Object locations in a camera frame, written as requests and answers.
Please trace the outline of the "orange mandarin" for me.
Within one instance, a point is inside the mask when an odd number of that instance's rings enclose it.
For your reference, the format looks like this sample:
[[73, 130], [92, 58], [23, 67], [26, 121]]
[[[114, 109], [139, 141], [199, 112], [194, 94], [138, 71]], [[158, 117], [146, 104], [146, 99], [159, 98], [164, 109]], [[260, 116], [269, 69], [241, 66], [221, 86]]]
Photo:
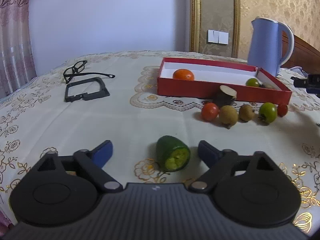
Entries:
[[172, 78], [176, 80], [187, 81], [194, 81], [195, 79], [193, 72], [188, 69], [177, 69], [176, 71], [174, 71]]

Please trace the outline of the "red cardboard tray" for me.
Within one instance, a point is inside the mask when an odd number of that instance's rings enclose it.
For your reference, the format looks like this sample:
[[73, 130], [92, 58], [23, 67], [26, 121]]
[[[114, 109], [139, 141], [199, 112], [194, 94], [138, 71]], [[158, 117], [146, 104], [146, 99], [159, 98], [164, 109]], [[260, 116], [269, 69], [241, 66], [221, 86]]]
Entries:
[[[172, 78], [177, 69], [193, 72], [195, 80], [176, 80]], [[275, 89], [248, 87], [246, 81], [256, 78], [269, 83]], [[157, 94], [162, 96], [212, 99], [221, 85], [237, 91], [236, 100], [247, 102], [271, 102], [276, 105], [288, 104], [292, 91], [278, 79], [261, 68], [246, 64], [165, 57], [162, 60], [157, 78]]]

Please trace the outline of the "blue electric kettle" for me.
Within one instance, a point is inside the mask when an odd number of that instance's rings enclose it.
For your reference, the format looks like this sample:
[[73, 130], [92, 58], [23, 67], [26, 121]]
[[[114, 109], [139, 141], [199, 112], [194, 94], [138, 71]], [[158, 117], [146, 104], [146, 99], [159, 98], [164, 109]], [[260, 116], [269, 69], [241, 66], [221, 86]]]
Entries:
[[[277, 76], [280, 67], [290, 59], [295, 37], [292, 29], [285, 23], [269, 18], [256, 17], [252, 21], [253, 35], [247, 63], [264, 69], [272, 76]], [[282, 54], [283, 33], [288, 37], [288, 48]]]

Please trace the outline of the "cut green cucumber piece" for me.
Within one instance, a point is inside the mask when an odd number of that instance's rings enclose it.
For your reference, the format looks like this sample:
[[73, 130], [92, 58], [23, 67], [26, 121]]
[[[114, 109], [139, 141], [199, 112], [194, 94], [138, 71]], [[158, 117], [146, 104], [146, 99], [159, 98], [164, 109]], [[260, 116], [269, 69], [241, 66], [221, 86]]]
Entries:
[[156, 160], [163, 172], [177, 172], [190, 160], [191, 151], [180, 139], [165, 135], [156, 143]]

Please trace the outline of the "small red cherry tomato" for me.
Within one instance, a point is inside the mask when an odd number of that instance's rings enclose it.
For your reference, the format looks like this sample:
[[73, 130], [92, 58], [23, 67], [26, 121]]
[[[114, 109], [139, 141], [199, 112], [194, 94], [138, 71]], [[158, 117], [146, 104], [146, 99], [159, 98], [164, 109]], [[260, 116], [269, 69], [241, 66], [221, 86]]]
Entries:
[[286, 104], [279, 104], [277, 107], [277, 114], [279, 117], [284, 117], [288, 113], [288, 105]]

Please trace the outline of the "brown longan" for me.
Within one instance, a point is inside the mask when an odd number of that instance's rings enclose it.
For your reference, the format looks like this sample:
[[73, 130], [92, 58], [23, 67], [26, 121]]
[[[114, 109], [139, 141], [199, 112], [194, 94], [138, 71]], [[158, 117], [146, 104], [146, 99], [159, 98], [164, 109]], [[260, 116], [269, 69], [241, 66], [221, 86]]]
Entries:
[[225, 105], [220, 108], [219, 120], [227, 128], [230, 129], [238, 122], [239, 116], [233, 106]]
[[254, 109], [251, 105], [244, 104], [239, 109], [239, 118], [244, 122], [249, 122], [255, 117]]

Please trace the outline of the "pink curtain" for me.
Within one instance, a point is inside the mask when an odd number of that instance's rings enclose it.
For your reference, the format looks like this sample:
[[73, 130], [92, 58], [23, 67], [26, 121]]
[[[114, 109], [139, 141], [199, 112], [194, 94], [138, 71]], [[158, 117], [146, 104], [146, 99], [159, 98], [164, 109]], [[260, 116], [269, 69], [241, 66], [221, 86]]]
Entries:
[[1, 98], [36, 76], [29, 35], [29, 0], [1, 0]]

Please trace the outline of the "green tomato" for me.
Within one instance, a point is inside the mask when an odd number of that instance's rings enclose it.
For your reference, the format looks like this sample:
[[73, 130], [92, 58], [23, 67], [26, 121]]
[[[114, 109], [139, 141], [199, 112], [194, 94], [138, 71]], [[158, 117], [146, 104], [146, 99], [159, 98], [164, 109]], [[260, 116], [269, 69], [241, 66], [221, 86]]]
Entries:
[[248, 87], [260, 87], [260, 82], [256, 78], [250, 78], [246, 81], [246, 86]]
[[277, 118], [277, 108], [273, 103], [263, 103], [259, 108], [258, 118], [265, 124], [271, 124]]

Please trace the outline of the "floral tablecloth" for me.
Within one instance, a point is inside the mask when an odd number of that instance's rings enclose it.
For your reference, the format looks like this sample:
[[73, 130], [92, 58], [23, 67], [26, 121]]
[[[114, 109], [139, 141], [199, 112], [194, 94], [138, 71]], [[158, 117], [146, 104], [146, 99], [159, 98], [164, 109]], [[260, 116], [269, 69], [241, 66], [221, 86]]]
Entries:
[[[278, 80], [292, 89], [289, 111], [264, 126], [238, 122], [227, 129], [201, 119], [204, 100], [157, 94], [163, 58], [206, 59], [199, 53], [125, 51], [86, 55], [85, 70], [114, 74], [105, 79], [110, 96], [66, 103], [63, 72], [74, 64], [37, 77], [1, 101], [1, 212], [15, 217], [8, 200], [14, 187], [46, 153], [70, 155], [112, 141], [113, 156], [104, 169], [120, 183], [189, 183], [206, 171], [197, 156], [198, 143], [231, 148], [241, 155], [266, 152], [302, 198], [295, 226], [308, 234], [319, 228], [319, 98], [293, 87], [296, 73], [282, 69]], [[189, 163], [177, 172], [163, 172], [156, 143], [165, 135], [190, 149]]]

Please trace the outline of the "black eyeglasses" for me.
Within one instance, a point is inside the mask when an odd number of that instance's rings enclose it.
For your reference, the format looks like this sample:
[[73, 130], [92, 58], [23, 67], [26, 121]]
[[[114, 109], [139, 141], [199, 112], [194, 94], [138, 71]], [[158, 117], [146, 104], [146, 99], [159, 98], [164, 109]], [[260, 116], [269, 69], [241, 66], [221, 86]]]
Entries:
[[69, 84], [74, 77], [86, 75], [101, 75], [107, 78], [114, 79], [116, 76], [113, 74], [98, 73], [98, 72], [84, 72], [87, 60], [81, 60], [68, 67], [63, 72], [63, 78], [66, 84]]

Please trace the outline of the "white wall switch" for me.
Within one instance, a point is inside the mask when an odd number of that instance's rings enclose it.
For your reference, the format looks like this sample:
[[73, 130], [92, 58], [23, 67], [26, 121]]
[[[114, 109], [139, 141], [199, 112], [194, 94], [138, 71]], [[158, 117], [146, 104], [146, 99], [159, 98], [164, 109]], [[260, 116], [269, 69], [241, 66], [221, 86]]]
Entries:
[[217, 30], [207, 31], [207, 42], [228, 45], [229, 44], [229, 33]]

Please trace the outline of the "black plastic frame left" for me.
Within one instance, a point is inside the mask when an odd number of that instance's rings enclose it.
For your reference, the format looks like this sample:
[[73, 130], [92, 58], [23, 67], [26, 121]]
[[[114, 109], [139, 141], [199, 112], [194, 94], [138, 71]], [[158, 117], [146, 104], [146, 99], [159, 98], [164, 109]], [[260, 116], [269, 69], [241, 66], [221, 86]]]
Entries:
[[65, 102], [78, 100], [90, 101], [110, 96], [104, 81], [100, 77], [92, 77], [80, 81], [71, 82], [66, 85]]

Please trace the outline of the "gold picture frame moulding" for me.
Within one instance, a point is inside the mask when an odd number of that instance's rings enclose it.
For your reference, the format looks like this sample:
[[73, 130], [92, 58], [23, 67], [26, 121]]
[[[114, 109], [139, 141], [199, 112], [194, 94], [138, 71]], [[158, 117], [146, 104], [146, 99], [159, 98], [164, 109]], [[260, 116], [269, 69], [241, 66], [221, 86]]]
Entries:
[[[237, 58], [240, 0], [190, 0], [189, 30], [190, 51]], [[210, 43], [209, 30], [228, 33], [228, 44]]]

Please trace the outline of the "eggplant piece white cut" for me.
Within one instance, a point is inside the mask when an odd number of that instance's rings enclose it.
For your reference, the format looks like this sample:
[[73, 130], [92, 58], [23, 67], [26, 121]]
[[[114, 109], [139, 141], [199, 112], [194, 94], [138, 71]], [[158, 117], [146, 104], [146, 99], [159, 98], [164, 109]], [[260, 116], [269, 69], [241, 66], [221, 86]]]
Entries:
[[221, 108], [225, 105], [232, 105], [236, 100], [237, 91], [229, 86], [221, 85], [215, 97], [215, 104]]

